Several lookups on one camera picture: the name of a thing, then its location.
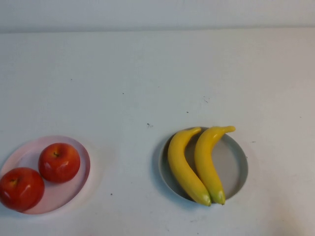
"banana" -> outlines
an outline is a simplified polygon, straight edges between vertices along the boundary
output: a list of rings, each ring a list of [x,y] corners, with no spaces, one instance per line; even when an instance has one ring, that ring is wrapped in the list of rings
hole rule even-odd
[[[210,193],[211,199],[222,205],[225,203],[225,193],[213,165],[211,153],[222,136],[233,131],[235,131],[234,126],[211,127],[200,135],[195,147],[195,164],[198,175]]]
[[[185,147],[200,127],[182,130],[174,135],[168,147],[168,162],[173,175],[187,194],[197,203],[210,206],[210,195],[185,158]]]

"plate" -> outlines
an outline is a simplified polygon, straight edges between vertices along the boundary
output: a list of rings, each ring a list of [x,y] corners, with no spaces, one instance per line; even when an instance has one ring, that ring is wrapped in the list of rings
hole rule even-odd
[[[17,167],[30,167],[38,171],[40,153],[53,143],[67,143],[74,146],[80,155],[80,169],[76,176],[66,183],[56,184],[44,180],[43,198],[36,206],[24,211],[25,214],[43,214],[61,208],[80,192],[88,179],[91,164],[87,150],[78,141],[65,136],[46,136],[24,144],[7,159],[0,171],[0,177]]]
[[[192,137],[185,149],[185,157],[195,173],[196,166],[194,163],[194,149],[196,142],[202,132],[207,128],[202,127],[201,132]],[[173,135],[164,145],[158,162],[159,173],[164,183],[177,195],[193,201],[173,176],[168,160],[167,150]],[[215,145],[212,152],[214,166],[221,179],[226,199],[232,198],[243,187],[248,175],[248,163],[245,153],[237,142],[230,136],[224,134],[221,140]]]

